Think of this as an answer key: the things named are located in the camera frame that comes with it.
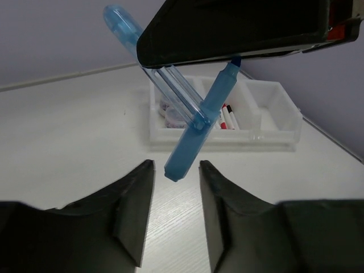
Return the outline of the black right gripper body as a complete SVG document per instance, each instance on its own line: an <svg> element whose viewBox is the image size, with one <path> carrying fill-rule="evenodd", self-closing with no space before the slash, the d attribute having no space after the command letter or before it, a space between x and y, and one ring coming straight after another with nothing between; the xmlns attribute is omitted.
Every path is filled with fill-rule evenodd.
<svg viewBox="0 0 364 273"><path fill-rule="evenodd" d="M302 53L309 53L354 42L359 37L363 21L363 0L330 1L328 35L324 43Z"/></svg>

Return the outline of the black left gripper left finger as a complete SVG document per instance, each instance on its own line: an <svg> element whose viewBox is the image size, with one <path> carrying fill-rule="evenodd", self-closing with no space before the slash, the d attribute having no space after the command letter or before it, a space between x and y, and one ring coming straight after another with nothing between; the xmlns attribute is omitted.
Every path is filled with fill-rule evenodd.
<svg viewBox="0 0 364 273"><path fill-rule="evenodd" d="M135 272L142 265L155 165L61 209L1 202L2 272Z"/></svg>

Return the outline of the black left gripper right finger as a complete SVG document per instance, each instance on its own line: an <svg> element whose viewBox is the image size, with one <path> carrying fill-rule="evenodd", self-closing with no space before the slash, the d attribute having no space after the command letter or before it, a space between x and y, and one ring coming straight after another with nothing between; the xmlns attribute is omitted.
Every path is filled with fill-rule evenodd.
<svg viewBox="0 0 364 273"><path fill-rule="evenodd" d="M363 200L270 204L199 166L211 272L362 272Z"/></svg>

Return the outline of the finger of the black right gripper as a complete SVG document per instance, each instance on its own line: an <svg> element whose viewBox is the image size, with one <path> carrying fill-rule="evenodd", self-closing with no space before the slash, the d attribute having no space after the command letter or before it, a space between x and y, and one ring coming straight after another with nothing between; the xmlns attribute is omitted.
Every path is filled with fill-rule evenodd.
<svg viewBox="0 0 364 273"><path fill-rule="evenodd" d="M137 43L146 68L267 59L324 43L330 1L165 1Z"/></svg>

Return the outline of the paper clip jar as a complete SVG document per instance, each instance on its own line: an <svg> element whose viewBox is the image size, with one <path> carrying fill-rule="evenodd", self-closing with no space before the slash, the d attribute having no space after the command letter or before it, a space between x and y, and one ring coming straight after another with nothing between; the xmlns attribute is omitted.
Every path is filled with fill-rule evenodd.
<svg viewBox="0 0 364 273"><path fill-rule="evenodd" d="M184 129L187 127L187 123L183 117L173 107L166 109L164 125L168 129Z"/></svg>
<svg viewBox="0 0 364 273"><path fill-rule="evenodd" d="M159 114L162 117L165 117L166 110L170 107L170 103L170 100L162 94L159 101Z"/></svg>

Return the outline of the blue highlighter pen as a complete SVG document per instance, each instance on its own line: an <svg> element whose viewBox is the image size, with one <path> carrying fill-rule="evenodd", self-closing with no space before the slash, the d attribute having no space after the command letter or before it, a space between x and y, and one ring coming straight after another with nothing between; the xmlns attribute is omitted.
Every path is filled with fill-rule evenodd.
<svg viewBox="0 0 364 273"><path fill-rule="evenodd" d="M143 32L137 21L120 5L107 5L103 17L109 30L137 59L137 42ZM219 72L205 98L173 65L159 69L142 68L187 123L187 128L164 166L164 175L168 179L177 182L188 173L237 82L240 64L241 58L233 58Z"/></svg>

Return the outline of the red whiteboard marker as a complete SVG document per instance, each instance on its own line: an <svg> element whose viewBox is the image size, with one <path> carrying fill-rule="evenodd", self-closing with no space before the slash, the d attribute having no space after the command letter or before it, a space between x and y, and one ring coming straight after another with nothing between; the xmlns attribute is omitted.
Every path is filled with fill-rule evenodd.
<svg viewBox="0 0 364 273"><path fill-rule="evenodd" d="M229 123L226 119L226 117L227 117L226 112L227 112L226 105L223 104L223 106L220 110L220 121L219 121L220 127L225 130L227 130L227 129L231 130L232 127L229 125Z"/></svg>

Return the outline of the black whiteboard marker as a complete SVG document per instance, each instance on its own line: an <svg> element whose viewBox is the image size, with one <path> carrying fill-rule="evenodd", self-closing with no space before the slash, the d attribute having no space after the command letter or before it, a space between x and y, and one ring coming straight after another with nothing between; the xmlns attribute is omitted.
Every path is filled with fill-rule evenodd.
<svg viewBox="0 0 364 273"><path fill-rule="evenodd" d="M239 128L239 125L238 125L238 123L237 123L237 120L236 120L236 117L235 117L235 115L234 115L233 109L231 108L231 106L230 106L230 105L227 105L227 110L228 110L228 113L229 113L229 115L230 115L230 119L231 119L231 121L232 121L232 124L234 125L234 128L235 128L236 130L239 130L239 129L240 129L240 128Z"/></svg>

